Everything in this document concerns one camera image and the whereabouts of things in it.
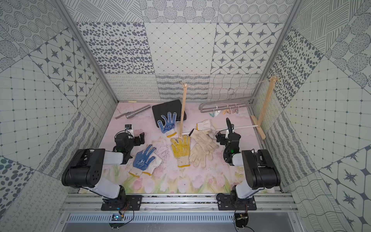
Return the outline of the teal clothes peg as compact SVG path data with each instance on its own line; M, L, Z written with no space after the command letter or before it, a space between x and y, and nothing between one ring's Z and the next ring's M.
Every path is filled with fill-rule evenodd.
M209 115L211 116L211 117L216 117L217 115L219 114L219 111L212 111L212 112L209 112Z

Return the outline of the grey clip hanger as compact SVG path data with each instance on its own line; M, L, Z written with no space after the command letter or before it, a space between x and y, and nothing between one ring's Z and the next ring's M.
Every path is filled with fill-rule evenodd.
M208 101L199 105L201 113L211 113L216 111L239 109L254 105L255 97L238 97L237 91L229 88L227 90L227 98L225 100Z

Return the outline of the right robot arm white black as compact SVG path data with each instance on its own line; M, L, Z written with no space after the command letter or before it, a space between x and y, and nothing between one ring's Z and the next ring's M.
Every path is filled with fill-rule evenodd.
M280 186L281 177L269 151L266 149L240 151L241 135L234 131L230 119L226 119L226 124L226 133L216 134L217 142L225 146L223 159L231 166L243 167L245 175L245 180L232 188L232 199L251 199L263 189Z

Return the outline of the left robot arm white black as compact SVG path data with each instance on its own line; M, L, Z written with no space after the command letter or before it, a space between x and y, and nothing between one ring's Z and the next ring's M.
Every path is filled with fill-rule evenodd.
M115 135L113 151L104 148L79 149L62 174L64 186L84 188L103 197L105 203L127 204L125 189L102 175L104 165L125 165L132 156L134 147L145 143L145 133L134 137L130 130L122 130Z

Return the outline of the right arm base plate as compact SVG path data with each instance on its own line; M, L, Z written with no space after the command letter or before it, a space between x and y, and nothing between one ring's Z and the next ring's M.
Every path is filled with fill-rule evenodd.
M229 210L240 210L240 211L250 211L257 210L255 198L239 199L236 196L230 194L219 193L216 195L216 200L218 204L219 211L229 211Z

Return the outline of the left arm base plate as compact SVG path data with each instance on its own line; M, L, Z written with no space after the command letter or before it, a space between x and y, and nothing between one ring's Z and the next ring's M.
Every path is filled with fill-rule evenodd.
M119 211L127 209L129 211L139 211L143 195L127 195L124 200L103 198L101 211Z

